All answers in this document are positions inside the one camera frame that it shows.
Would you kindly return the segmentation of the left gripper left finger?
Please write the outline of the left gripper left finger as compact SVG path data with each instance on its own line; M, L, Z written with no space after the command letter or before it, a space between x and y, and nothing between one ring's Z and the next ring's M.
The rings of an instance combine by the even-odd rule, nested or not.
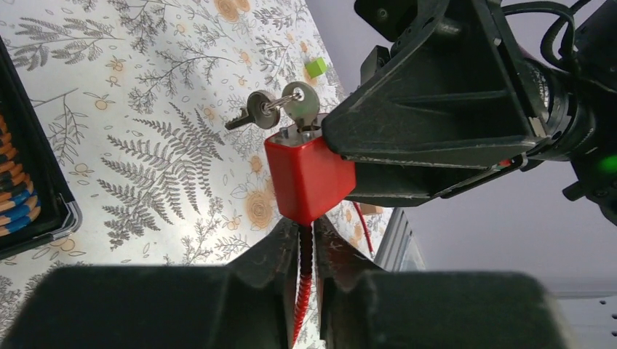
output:
M45 276L3 348L290 348L296 223L224 266L71 266Z

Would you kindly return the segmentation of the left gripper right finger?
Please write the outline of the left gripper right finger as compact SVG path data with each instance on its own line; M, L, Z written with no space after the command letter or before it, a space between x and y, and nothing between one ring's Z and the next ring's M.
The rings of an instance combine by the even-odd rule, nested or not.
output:
M389 272L314 223L327 348L572 348L556 300L523 273Z

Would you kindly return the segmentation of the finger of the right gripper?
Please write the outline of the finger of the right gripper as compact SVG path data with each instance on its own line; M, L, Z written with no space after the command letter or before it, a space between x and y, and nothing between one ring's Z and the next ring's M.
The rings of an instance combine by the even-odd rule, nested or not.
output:
M486 169L357 163L357 185L346 200L382 207L417 207L436 198L465 193L525 165L524 156Z

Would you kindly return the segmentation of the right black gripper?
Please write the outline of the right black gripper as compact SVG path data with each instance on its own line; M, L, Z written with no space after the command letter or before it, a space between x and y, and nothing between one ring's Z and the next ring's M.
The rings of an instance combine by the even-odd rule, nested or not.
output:
M356 1L386 40L386 64L322 122L329 148L358 162L490 167L521 154L572 161L597 143L583 89L576 13L587 1ZM553 15L538 57L507 17Z

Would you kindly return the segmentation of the red cable padlock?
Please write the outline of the red cable padlock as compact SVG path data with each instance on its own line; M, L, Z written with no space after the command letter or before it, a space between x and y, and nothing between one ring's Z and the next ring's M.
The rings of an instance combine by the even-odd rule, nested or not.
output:
M279 212L297 227L289 346L294 348L316 292L327 348L371 348L362 278L379 267L342 237L326 215L355 188L354 163L333 153L316 132L284 128L264 145Z

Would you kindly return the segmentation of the silver keys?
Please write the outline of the silver keys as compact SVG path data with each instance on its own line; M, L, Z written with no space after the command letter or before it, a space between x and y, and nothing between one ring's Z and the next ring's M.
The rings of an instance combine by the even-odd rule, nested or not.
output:
M302 81L293 81L284 87L279 98L265 90L252 92L245 106L240 108L240 115L228 121L225 128L233 130L255 124L261 129L273 129L284 111L300 131L312 131L317 129L319 110L319 96L314 88Z

